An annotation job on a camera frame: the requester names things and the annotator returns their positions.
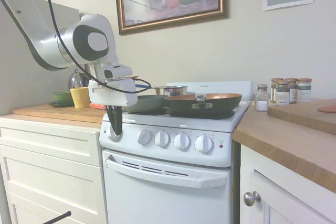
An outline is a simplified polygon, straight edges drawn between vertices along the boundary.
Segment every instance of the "oven vent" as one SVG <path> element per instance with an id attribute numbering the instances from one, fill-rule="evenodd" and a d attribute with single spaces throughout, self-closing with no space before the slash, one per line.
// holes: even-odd
<path id="1" fill-rule="evenodd" d="M 162 173 L 162 170 L 160 169 L 150 168 L 146 166 L 142 166 L 142 170 L 145 170 L 146 172 L 150 172 L 150 173 Z"/>
<path id="2" fill-rule="evenodd" d="M 141 166 L 141 165 L 136 165 L 136 164 L 132 164 L 129 162 L 122 162 L 122 165 L 127 166 L 127 167 L 131 167 L 134 169 L 138 169 L 138 170 L 144 170 L 146 172 L 150 172 L 150 173 L 158 173 L 158 174 L 165 174 L 165 175 L 170 175 L 170 176 L 180 176 L 180 177 L 188 177 L 188 174 L 184 174 L 184 173 L 177 173 L 177 172 L 171 172 L 168 170 L 161 170 L 161 169 L 157 169 L 157 168 L 153 168 L 153 167 L 148 167 L 148 166 Z"/>
<path id="3" fill-rule="evenodd" d="M 172 175 L 172 176 L 186 176 L 186 177 L 189 176 L 188 174 L 168 172 L 167 170 L 166 170 L 165 174 L 166 175 Z"/>
<path id="4" fill-rule="evenodd" d="M 122 165 L 131 167 L 131 168 L 135 168 L 135 169 L 139 169 L 138 165 L 132 164 L 132 163 L 128 163 L 128 162 L 124 162 L 124 161 L 122 162 Z"/>

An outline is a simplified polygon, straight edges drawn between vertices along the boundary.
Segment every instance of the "burner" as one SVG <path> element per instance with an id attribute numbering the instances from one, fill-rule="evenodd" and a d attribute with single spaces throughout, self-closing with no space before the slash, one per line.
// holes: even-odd
<path id="1" fill-rule="evenodd" d="M 154 111 L 143 111 L 143 112 L 128 112 L 130 115 L 166 115 L 169 114 L 169 109 L 161 109 L 161 110 L 154 110 Z"/>
<path id="2" fill-rule="evenodd" d="M 215 119 L 215 120 L 220 120 L 220 119 L 226 119 L 226 118 L 231 118 L 232 116 L 234 116 L 236 112 L 229 111 L 225 114 L 221 114 L 221 115 L 186 115 L 186 114 L 170 114 L 170 116 L 174 117 L 174 118 L 199 118 L 199 119 Z"/>

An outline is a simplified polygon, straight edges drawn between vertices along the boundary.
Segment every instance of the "green bowl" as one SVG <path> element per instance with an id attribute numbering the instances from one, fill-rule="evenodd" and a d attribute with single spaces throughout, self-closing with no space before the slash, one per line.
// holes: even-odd
<path id="1" fill-rule="evenodd" d="M 56 103 L 71 103 L 71 102 L 73 102 L 70 91 L 55 92 L 55 93 L 51 93 L 51 95 L 52 95 L 52 98 L 54 99 L 54 102 L 56 102 Z"/>

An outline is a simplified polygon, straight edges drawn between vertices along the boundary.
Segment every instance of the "white stove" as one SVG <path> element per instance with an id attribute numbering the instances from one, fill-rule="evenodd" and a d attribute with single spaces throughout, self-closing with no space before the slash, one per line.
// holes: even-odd
<path id="1" fill-rule="evenodd" d="M 188 86 L 188 93 L 241 93 L 231 118 L 212 120 L 123 113 L 122 137 L 110 140 L 111 125 L 103 118 L 100 144 L 115 151 L 195 165 L 230 167 L 231 135 L 250 106 L 251 82 L 168 83 Z"/>
<path id="2" fill-rule="evenodd" d="M 103 162 L 109 222 L 233 223 L 231 136 L 251 104 L 252 83 L 167 85 L 188 86 L 188 93 L 240 93 L 243 98 L 235 115 L 221 120 L 125 112 L 116 142 L 109 138 L 112 128 L 105 115 L 100 143 L 107 148 Z"/>

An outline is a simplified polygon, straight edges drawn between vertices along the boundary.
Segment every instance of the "spice jar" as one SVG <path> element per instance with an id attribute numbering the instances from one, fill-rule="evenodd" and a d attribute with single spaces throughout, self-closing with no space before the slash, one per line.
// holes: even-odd
<path id="1" fill-rule="evenodd" d="M 287 78 L 285 81 L 289 81 L 289 104 L 296 103 L 297 96 L 297 81 L 296 78 Z"/>
<path id="2" fill-rule="evenodd" d="M 289 81 L 278 80 L 276 96 L 276 106 L 289 105 Z"/>
<path id="3" fill-rule="evenodd" d="M 266 84 L 259 84 L 256 93 L 256 109 L 257 111 L 268 110 L 268 92 Z"/>
<path id="4" fill-rule="evenodd" d="M 297 102 L 311 102 L 311 79 L 298 79 Z"/>
<path id="5" fill-rule="evenodd" d="M 271 88 L 271 102 L 276 103 L 275 93 L 277 91 L 277 81 L 283 81 L 283 78 L 273 78 Z"/>

